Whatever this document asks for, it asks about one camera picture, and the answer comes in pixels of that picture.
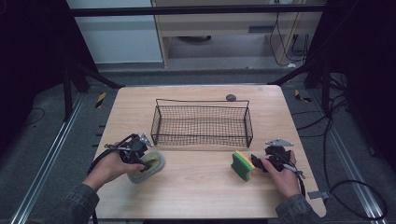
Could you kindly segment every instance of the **person's left hand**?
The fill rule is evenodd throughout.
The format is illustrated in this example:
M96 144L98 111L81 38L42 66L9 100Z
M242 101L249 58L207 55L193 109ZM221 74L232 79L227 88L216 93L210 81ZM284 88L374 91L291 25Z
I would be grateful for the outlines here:
M114 151L102 158L82 183L97 191L120 175L137 172L144 168L143 164L124 163L120 158L120 153Z

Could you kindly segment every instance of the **white cabinet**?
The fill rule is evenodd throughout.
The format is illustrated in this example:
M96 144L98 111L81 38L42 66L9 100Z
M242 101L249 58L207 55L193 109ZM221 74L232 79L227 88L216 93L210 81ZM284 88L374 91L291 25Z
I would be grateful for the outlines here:
M70 8L151 7L149 0L67 0ZM76 17L97 64L162 63L153 16Z

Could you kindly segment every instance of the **gray floor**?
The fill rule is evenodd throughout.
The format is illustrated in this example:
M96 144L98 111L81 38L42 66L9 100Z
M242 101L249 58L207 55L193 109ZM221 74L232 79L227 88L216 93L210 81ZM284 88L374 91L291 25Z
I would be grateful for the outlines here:
M166 68L136 69L124 73L103 72L102 75L120 84L135 85L187 85L187 84L265 84L286 75L292 68L278 65L272 51L262 35L254 36L212 36L209 41L199 39L175 38L172 42L170 61ZM290 113L296 127L303 127L320 118L315 102L306 103L294 97L295 89L303 89L304 75L282 86ZM76 93L74 99L82 98L76 121L67 134L59 155L51 167L48 179L28 210L29 219L39 220L56 207L56 202L85 176L94 157L96 144L100 141L102 125L106 124L108 114L117 94L93 79L89 79L91 89L88 93ZM107 96L101 108L94 105L98 95L105 91ZM315 99L319 88L309 90ZM332 91L332 97L340 94ZM12 153L0 160L0 220L10 220L22 199L35 181L35 175L42 161L51 149L57 133L63 124L62 86L43 91L35 98L35 108L26 120L20 137L13 143ZM326 143L327 172L331 184L349 179L351 164L346 164L346 156L359 171L360 178L378 189L386 199L389 214L385 221L377 223L396 223L396 174L383 158L370 156L368 145L347 107L342 107L333 115L334 125ZM318 186L327 190L323 167L323 137L307 137L324 132L325 122L300 130L304 150L309 159ZM340 152L346 148L346 155ZM337 190L339 198L344 199L354 209L365 214L357 187L345 186ZM372 223L351 215L334 198L326 204L326 223Z

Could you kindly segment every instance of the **sponge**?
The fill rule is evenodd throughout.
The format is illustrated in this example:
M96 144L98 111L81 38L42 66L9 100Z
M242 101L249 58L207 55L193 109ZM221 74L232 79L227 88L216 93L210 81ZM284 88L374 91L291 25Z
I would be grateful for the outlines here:
M158 151L152 151L140 158L140 160L150 165L150 168L143 172L134 172L127 174L129 179L136 184L139 184L151 177L152 175L160 172L161 169L165 166L165 159L163 158L163 155Z
M240 151L233 154L233 164L231 167L242 179L248 181L250 179L250 171L253 170L254 165L251 161Z

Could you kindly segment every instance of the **wooden table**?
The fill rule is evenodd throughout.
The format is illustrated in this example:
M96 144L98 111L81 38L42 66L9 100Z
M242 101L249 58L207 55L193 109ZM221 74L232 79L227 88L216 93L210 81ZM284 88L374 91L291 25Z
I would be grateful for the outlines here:
M254 169L249 181L231 168L232 154L264 156L267 140L282 138L294 144L297 167L304 172L306 191L318 190L303 146L278 86L166 86L120 89L110 113L96 156L105 144L114 144L131 133L149 136L157 98L173 100L225 100L227 94L249 100L253 141L247 147L155 146L165 157L165 166L144 182L133 184L127 175L99 191L99 218L271 218L283 200L271 177ZM323 217L321 199L308 202Z

